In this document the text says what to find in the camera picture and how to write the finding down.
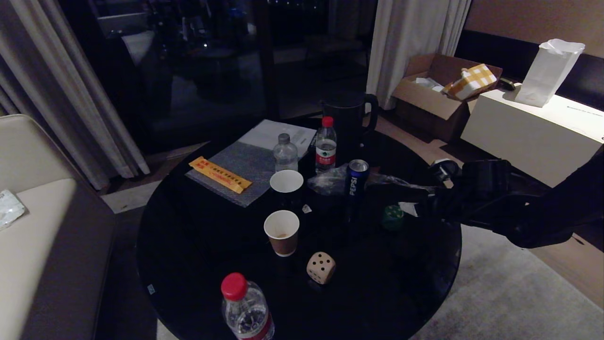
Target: pepsi can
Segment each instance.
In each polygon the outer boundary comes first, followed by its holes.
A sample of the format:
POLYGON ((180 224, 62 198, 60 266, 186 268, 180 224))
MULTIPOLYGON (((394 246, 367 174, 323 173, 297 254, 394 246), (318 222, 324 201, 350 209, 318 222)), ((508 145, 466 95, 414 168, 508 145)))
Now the pepsi can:
POLYGON ((346 169, 345 193, 349 200, 360 201, 365 194, 365 183, 369 178, 369 164, 362 159, 350 161, 346 169))

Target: robotic arm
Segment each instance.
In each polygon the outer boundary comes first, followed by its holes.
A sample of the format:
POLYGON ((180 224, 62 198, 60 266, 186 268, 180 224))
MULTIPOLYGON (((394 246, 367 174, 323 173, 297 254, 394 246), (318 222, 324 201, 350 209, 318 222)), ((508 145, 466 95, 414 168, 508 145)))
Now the robotic arm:
POLYGON ((445 160, 431 166, 452 189, 437 189, 424 214, 492 230, 524 248, 567 241, 576 226, 599 222, 604 215, 603 155, 599 152, 545 195, 515 192, 507 160, 457 164, 445 160))

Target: bottle label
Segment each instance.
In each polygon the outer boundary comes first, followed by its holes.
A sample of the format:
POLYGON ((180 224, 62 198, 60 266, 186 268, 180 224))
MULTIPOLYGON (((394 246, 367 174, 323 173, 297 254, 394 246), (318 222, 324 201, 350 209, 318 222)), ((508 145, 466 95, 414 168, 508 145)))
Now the bottle label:
POLYGON ((265 320, 265 325, 263 327, 257 328, 256 332, 247 333, 247 334, 235 334, 235 336, 239 340, 262 340, 265 337, 265 335, 268 333, 268 331, 271 329, 271 325, 272 325, 272 317, 271 317, 271 313, 269 312, 268 316, 266 317, 266 320, 265 320))
POLYGON ((321 165, 332 165, 336 162, 336 148, 333 150, 322 150, 316 148, 316 162, 321 165))

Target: die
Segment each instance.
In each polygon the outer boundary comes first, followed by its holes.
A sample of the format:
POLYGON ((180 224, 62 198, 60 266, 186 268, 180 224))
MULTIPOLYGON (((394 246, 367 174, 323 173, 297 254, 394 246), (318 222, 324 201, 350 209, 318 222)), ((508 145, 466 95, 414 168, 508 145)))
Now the die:
POLYGON ((319 284, 328 283, 335 269, 336 261, 324 252, 314 253, 306 265, 306 272, 310 278, 319 284))

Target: beige sofa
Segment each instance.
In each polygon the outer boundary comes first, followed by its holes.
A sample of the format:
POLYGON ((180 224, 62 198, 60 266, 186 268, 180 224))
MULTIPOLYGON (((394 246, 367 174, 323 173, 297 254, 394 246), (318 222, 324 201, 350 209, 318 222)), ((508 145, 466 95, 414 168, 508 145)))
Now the beige sofa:
POLYGON ((92 339, 115 215, 48 135, 0 117, 0 190, 28 212, 0 231, 0 339, 92 339))

